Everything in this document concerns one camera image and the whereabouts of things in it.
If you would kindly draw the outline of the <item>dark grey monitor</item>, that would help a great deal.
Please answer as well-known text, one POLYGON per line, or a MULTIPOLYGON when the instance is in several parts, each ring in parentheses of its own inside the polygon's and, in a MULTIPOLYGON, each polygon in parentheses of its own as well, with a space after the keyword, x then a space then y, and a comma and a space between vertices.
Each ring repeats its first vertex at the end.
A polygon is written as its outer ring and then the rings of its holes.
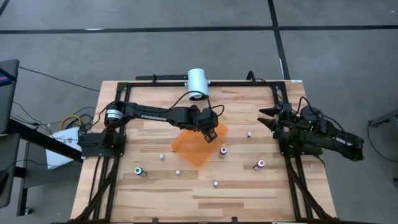
POLYGON ((0 136, 0 208, 8 206, 11 199, 20 140, 20 134, 0 136))
POLYGON ((0 61, 0 134, 7 129, 18 77, 18 59, 0 61))

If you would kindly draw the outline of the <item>black stand post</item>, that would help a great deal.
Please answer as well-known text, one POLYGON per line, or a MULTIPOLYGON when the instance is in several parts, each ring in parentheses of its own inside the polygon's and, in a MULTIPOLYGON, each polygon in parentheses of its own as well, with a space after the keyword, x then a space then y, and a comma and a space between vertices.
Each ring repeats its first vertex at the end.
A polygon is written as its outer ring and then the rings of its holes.
POLYGON ((17 216, 25 216, 33 213, 33 209, 27 206, 27 195, 28 188, 25 187, 25 182, 27 179, 27 164, 28 164, 28 156, 29 156, 29 146, 30 143, 26 142, 25 144, 25 153, 24 158, 21 165, 21 186, 19 191, 19 198, 17 203, 17 216))

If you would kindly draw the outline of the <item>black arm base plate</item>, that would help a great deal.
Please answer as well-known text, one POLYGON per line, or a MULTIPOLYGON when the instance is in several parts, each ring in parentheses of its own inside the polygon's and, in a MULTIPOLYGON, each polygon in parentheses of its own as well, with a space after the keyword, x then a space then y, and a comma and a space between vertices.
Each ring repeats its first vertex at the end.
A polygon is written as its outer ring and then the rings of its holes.
POLYGON ((280 152, 283 155, 313 155, 319 156, 323 154, 321 147, 313 146, 311 144, 302 143, 292 138, 280 138, 278 140, 280 152))
POLYGON ((124 154, 126 135, 107 129, 101 133, 79 131, 77 144, 83 157, 120 157, 124 154))

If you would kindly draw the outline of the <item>black desk beam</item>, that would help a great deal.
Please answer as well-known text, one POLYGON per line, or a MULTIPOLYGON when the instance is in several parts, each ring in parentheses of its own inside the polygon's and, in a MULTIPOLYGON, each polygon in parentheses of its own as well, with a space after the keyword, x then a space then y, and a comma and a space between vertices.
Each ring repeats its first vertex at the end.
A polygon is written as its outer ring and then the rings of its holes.
POLYGON ((10 119, 6 134, 20 134, 21 138, 77 162, 83 162, 81 152, 22 123, 10 119))

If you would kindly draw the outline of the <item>white cylinder tube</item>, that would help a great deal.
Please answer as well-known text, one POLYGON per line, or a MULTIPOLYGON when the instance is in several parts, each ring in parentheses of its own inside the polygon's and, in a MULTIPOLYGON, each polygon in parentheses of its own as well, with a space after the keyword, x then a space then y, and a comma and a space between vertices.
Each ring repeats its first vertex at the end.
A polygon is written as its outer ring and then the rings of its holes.
POLYGON ((191 101, 201 101, 209 98, 208 80, 202 68, 193 68, 188 71, 188 91, 191 101))

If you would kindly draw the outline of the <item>grey furniture piece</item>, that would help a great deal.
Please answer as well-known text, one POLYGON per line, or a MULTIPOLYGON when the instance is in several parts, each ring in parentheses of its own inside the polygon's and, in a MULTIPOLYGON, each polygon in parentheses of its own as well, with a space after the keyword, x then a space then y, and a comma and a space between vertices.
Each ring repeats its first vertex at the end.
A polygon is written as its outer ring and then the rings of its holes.
POLYGON ((376 128, 383 123, 392 123, 398 129, 398 109, 394 109, 369 121, 372 128, 376 128))

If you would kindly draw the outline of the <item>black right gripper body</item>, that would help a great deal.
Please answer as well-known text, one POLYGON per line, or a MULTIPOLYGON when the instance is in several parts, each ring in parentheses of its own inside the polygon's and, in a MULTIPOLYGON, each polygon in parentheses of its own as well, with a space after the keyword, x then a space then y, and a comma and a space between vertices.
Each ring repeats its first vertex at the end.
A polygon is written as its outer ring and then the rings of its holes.
POLYGON ((283 114, 279 113, 277 118, 277 126, 273 133, 274 139, 279 139, 282 133, 284 132, 284 128, 289 125, 292 114, 283 114))

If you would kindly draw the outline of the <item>translucent orange plastic tray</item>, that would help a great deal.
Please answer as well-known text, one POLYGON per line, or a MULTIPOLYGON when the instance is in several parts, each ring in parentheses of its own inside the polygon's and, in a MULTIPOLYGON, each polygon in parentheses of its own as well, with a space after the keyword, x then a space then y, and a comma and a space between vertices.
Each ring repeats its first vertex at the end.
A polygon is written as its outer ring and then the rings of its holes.
POLYGON ((228 128, 220 123, 215 132, 218 135, 212 142, 206 142, 200 132, 184 130, 172 142, 172 149, 195 167, 201 167, 213 153, 219 151, 228 128))

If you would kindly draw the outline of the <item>flat black bar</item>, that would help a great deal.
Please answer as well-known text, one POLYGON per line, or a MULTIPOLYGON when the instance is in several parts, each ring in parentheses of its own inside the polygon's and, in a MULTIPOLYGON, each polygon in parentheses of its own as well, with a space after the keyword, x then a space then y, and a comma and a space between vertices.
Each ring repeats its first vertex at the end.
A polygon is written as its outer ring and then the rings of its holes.
POLYGON ((158 80, 187 80, 187 74, 180 74, 180 75, 143 75, 143 76, 136 76, 135 80, 150 80, 152 82, 156 82, 158 80))

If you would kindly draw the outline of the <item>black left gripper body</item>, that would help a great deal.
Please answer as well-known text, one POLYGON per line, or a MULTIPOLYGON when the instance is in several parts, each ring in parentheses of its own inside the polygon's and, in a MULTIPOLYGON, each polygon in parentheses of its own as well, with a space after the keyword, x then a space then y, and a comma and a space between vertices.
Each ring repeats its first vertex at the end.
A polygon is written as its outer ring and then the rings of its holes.
POLYGON ((218 115, 211 109, 205 108, 200 113, 200 131, 209 133, 218 126, 218 115))

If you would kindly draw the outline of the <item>white paper sheet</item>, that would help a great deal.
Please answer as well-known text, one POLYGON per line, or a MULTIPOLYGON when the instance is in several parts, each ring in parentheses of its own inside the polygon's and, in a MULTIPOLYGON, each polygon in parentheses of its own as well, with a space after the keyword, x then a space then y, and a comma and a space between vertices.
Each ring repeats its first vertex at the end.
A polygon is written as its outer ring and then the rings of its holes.
MULTIPOLYGON (((81 147, 78 145, 78 127, 66 129, 63 131, 58 131, 52 134, 52 137, 56 140, 76 149, 81 152, 81 147)), ((45 150, 46 158, 47 158, 47 169, 56 169, 60 166, 64 166, 73 160, 57 154, 55 152, 45 150)))

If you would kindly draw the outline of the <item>black aluminium table frame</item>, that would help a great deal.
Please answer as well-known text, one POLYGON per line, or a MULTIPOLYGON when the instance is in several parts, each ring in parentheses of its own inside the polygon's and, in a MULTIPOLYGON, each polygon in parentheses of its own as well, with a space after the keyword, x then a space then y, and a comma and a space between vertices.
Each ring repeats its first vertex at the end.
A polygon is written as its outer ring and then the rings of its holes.
POLYGON ((117 159, 117 177, 94 209, 93 218, 113 223, 151 222, 153 218, 211 223, 230 222, 232 217, 240 222, 289 222, 315 216, 301 193, 291 192, 279 146, 257 120, 260 109, 274 104, 267 84, 213 81, 209 94, 209 104, 228 128, 222 142, 227 155, 212 154, 203 166, 194 167, 172 150, 177 128, 157 121, 130 121, 121 130, 127 141, 124 154, 117 159), (265 166, 254 170, 258 160, 265 166), (136 167, 147 175, 136 175, 136 167))

